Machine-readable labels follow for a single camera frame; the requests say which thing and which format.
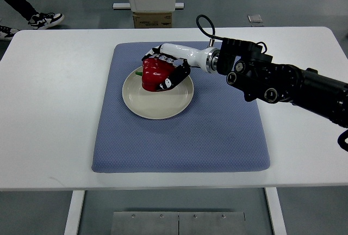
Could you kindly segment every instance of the small box on floor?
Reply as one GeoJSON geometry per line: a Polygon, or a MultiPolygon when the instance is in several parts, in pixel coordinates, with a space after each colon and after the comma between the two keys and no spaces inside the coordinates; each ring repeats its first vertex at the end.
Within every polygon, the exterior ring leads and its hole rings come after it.
{"type": "Polygon", "coordinates": [[[172,12],[133,13],[134,28],[172,28],[172,12]]]}

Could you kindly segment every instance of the white ceramic plate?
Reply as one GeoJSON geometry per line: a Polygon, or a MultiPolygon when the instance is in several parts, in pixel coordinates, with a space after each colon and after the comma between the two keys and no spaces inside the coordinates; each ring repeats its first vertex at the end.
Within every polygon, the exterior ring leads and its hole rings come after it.
{"type": "Polygon", "coordinates": [[[166,119],[182,112],[194,95],[194,84],[189,76],[169,91],[149,92],[141,86],[142,66],[135,69],[125,80],[122,97],[126,106],[138,116],[147,119],[166,119]]]}

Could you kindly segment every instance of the metal bracket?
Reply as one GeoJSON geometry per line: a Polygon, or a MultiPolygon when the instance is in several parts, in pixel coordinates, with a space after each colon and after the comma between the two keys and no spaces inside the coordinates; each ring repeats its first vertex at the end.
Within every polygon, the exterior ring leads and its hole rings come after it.
{"type": "Polygon", "coordinates": [[[111,235],[246,235],[243,212],[114,212],[111,235]]]}
{"type": "MultiPolygon", "coordinates": [[[[131,9],[130,3],[114,3],[113,9],[131,9]]],[[[181,10],[184,9],[184,3],[175,3],[175,9],[181,10]]]]}

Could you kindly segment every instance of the black and white sneaker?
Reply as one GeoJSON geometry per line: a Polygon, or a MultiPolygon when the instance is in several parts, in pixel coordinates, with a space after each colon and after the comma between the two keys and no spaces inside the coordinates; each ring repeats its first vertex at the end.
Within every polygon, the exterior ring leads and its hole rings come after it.
{"type": "Polygon", "coordinates": [[[17,32],[19,32],[18,29],[0,26],[0,40],[11,41],[17,32]]]}
{"type": "Polygon", "coordinates": [[[54,27],[61,23],[64,20],[63,14],[55,13],[39,13],[32,16],[32,19],[28,22],[35,30],[47,29],[49,27],[54,27]]]}

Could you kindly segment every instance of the white table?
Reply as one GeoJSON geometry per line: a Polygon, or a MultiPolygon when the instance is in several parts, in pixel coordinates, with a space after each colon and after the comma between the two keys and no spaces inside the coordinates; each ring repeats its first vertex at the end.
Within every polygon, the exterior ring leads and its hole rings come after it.
{"type": "MultiPolygon", "coordinates": [[[[218,28],[216,34],[264,41],[274,63],[312,67],[348,81],[347,58],[327,28],[218,28]]],[[[337,144],[343,128],[291,104],[262,101],[271,160],[267,170],[94,173],[92,156],[113,51],[117,44],[137,41],[208,39],[196,28],[16,34],[0,62],[0,190],[348,184],[348,153],[337,144]]]]}

